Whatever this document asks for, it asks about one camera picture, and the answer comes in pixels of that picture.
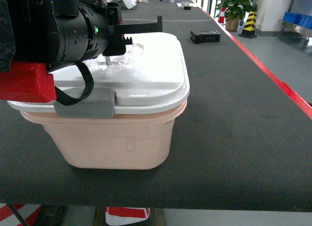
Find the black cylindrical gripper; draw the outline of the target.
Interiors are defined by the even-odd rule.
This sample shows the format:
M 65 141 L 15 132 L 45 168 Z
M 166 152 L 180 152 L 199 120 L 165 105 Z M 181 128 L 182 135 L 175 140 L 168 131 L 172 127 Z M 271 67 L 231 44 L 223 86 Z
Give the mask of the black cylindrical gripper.
M 121 7 L 109 2 L 104 7 L 78 1 L 78 15 L 57 15 L 59 31 L 58 54 L 47 61 L 49 72 L 76 65 L 99 55 L 121 56 L 126 45 L 132 45 L 132 38 L 126 34 L 157 33 L 163 31 L 163 17 L 156 23 L 122 24 Z

